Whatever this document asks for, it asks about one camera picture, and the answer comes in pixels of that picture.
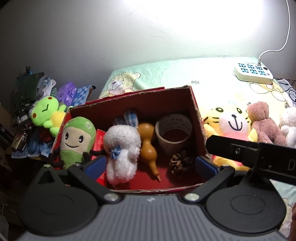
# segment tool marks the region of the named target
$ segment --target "purple package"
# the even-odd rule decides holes
[[[59,88],[56,98],[59,102],[63,101],[65,105],[70,106],[72,104],[76,90],[76,86],[70,81]]]

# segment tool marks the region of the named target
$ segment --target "blue checkered cloth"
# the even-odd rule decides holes
[[[41,143],[38,144],[35,152],[33,154],[29,154],[29,145],[26,145],[23,151],[14,151],[11,154],[11,158],[22,159],[26,157],[38,157],[38,156],[46,156],[50,154],[52,149],[53,142],[50,143]]]
[[[78,105],[83,105],[85,104],[87,97],[89,95],[89,91],[91,89],[91,87],[93,89],[95,89],[96,87],[93,85],[89,85],[89,86],[84,86],[82,88],[78,88],[75,95],[74,95],[74,99],[72,101],[72,106],[78,106]]]
[[[117,117],[113,121],[113,125],[129,125],[138,128],[138,116],[133,110],[127,110],[123,117]]]

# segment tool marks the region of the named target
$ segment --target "red cardboard box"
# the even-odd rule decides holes
[[[139,122],[149,121],[156,123],[165,115],[180,113],[191,119],[193,135],[191,144],[195,156],[207,155],[205,148],[205,131],[202,119],[196,104],[192,88],[184,86],[171,89],[149,89],[137,91],[124,95],[99,99],[88,102],[68,110],[56,137],[53,149],[56,149],[61,142],[63,126],[71,118],[83,116],[89,119],[96,127],[107,131],[112,126],[116,117],[123,116],[124,112],[133,109],[138,114]],[[151,175],[149,167],[138,160],[138,170],[133,180],[116,191],[121,192],[164,192],[188,189],[202,183],[201,177],[192,170],[185,175],[173,175],[169,168],[171,156],[165,154],[157,141],[152,143],[157,150],[156,165],[160,172],[161,182],[158,182]]]

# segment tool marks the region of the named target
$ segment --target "power cord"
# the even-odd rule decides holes
[[[257,66],[261,66],[261,57],[263,54],[267,53],[267,52],[279,52],[281,51],[287,44],[288,42],[288,37],[289,37],[289,33],[290,33],[290,26],[291,26],[291,17],[290,17],[290,8],[289,8],[289,4],[288,4],[288,0],[286,0],[287,2],[287,7],[288,7],[288,13],[289,13],[289,29],[288,29],[288,34],[287,34],[287,39],[286,39],[286,42],[285,44],[283,45],[283,47],[281,47],[280,49],[278,50],[266,50],[264,51],[262,54],[260,54],[259,58],[258,58],[258,63],[257,63]]]

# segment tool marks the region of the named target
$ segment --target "white rabbit plush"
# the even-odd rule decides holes
[[[124,118],[116,118],[104,136],[104,149],[110,154],[107,163],[107,180],[111,185],[127,183],[136,174],[141,138],[137,131],[138,118],[128,110]]]
[[[287,140],[287,146],[296,148],[296,107],[288,107],[280,115],[279,127]]]

